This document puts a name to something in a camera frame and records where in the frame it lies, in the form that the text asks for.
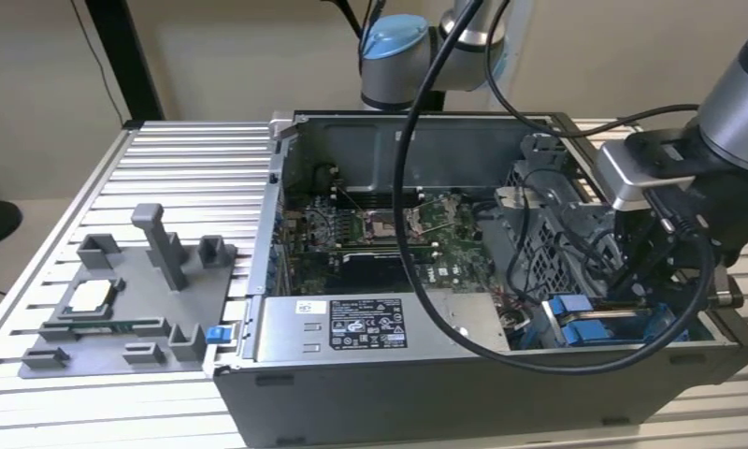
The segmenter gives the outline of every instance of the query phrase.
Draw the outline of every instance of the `warning label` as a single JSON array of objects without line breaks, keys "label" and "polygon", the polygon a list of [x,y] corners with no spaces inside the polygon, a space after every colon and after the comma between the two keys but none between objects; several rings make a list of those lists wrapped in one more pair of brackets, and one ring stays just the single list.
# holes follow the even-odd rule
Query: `warning label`
[{"label": "warning label", "polygon": [[329,302],[329,345],[344,349],[408,347],[401,299],[355,299]]}]

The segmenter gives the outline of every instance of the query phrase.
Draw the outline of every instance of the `beige wall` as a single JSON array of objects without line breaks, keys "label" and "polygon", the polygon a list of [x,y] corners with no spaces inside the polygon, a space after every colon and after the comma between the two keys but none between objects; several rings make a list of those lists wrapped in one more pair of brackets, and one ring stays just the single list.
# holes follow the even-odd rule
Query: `beige wall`
[{"label": "beige wall", "polygon": [[536,0],[509,98],[581,117],[699,103],[747,37],[748,0]]},{"label": "beige wall", "polygon": [[0,197],[73,196],[118,127],[68,0],[0,0]]},{"label": "beige wall", "polygon": [[[387,12],[435,22],[449,4],[392,0]],[[129,5],[170,118],[359,107],[355,38],[328,3]],[[699,101],[747,35],[748,0],[537,0],[512,98],[580,116]],[[488,93],[448,106],[485,109]],[[73,196],[116,134],[68,0],[0,0],[0,197]]]},{"label": "beige wall", "polygon": [[[353,0],[363,17],[365,1]],[[130,10],[166,115],[260,120],[276,109],[359,109],[356,40],[317,0],[133,0]],[[436,22],[448,0],[393,0],[387,13]],[[449,109],[484,109],[488,93],[452,93]]]}]

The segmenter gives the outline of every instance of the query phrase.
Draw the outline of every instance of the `aluminum extrusion table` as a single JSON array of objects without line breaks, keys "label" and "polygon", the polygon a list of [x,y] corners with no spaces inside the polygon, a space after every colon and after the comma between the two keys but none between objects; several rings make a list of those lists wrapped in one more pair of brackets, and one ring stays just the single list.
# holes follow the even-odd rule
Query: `aluminum extrusion table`
[{"label": "aluminum extrusion table", "polygon": [[[605,120],[579,120],[592,128]],[[617,128],[593,139],[623,138]],[[166,229],[182,242],[221,234],[240,248],[223,321],[244,313],[259,206],[267,182],[268,123],[146,123],[125,130],[0,304],[0,448],[244,447],[219,391],[203,372],[24,380],[18,357],[49,318],[80,265],[74,249],[88,233],[142,245],[129,222],[140,202],[166,208]],[[731,268],[746,294],[748,246]],[[730,382],[686,391],[638,427],[595,428],[453,442],[413,448],[748,447],[748,367]]]}]

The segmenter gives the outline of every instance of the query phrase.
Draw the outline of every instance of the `barcode sticker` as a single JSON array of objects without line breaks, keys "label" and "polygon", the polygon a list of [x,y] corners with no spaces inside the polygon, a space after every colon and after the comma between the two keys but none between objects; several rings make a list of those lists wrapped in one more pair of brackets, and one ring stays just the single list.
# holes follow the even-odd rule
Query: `barcode sticker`
[{"label": "barcode sticker", "polygon": [[297,314],[323,315],[327,313],[327,301],[297,301]]}]

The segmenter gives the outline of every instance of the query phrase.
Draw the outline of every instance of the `green circuit board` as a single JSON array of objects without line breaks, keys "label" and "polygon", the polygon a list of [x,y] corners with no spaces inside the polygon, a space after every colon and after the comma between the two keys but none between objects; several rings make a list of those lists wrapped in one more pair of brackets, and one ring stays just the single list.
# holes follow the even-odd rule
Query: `green circuit board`
[{"label": "green circuit board", "polygon": [[[425,287],[455,293],[491,290],[497,285],[493,264],[464,197],[425,194],[423,202],[404,213]],[[320,199],[291,215],[291,223],[291,284],[296,294],[412,291],[397,258],[392,210],[337,210],[332,202]],[[359,265],[355,269],[349,269],[355,265],[351,261]]]}]

